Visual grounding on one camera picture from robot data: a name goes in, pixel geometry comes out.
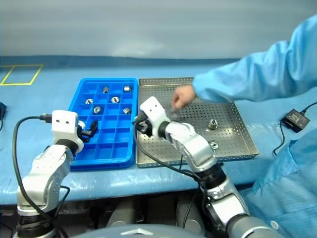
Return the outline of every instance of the blue lab coat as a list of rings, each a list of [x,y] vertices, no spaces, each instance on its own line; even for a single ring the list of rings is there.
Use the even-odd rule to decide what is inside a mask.
[[[316,87],[317,15],[290,41],[197,75],[193,86],[208,102],[285,98]],[[317,237],[317,130],[287,143],[244,199],[252,215],[275,221],[286,237]]]

